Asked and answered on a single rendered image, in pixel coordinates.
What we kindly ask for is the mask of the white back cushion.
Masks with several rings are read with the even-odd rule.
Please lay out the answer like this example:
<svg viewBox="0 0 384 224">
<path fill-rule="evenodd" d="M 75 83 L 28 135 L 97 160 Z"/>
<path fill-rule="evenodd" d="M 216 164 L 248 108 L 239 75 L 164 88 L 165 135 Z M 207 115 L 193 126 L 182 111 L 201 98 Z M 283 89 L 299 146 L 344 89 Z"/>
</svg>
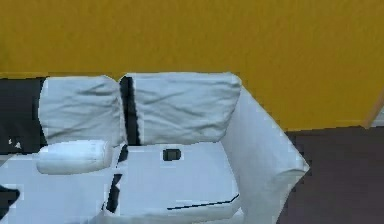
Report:
<svg viewBox="0 0 384 224">
<path fill-rule="evenodd" d="M 230 72 L 130 73 L 140 145 L 218 142 L 225 135 L 242 81 Z"/>
<path fill-rule="evenodd" d="M 38 117 L 49 144 L 125 141 L 119 85 L 105 75 L 47 78 L 40 93 Z"/>
</svg>

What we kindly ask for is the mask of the small black rectangular object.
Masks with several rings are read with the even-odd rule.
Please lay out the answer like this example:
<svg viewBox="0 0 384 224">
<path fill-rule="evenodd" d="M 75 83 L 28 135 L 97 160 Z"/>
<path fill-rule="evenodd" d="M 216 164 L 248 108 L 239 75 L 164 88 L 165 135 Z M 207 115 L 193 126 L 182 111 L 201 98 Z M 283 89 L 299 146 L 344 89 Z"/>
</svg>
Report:
<svg viewBox="0 0 384 224">
<path fill-rule="evenodd" d="M 179 149 L 165 149 L 163 151 L 164 161 L 175 161 L 181 158 L 181 151 Z"/>
</svg>

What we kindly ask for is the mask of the white sofa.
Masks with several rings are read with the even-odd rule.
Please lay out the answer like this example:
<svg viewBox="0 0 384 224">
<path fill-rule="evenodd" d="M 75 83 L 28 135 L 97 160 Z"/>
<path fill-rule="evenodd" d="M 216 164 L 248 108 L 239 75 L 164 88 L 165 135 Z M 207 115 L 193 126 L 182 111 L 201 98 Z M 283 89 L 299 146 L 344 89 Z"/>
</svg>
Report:
<svg viewBox="0 0 384 224">
<path fill-rule="evenodd" d="M 0 78 L 0 224 L 276 224 L 308 164 L 242 85 L 218 142 L 140 145 L 133 95 L 119 85 L 125 141 L 108 168 L 48 175 L 38 117 L 50 77 Z M 165 149 L 181 158 L 164 161 Z"/>
</svg>

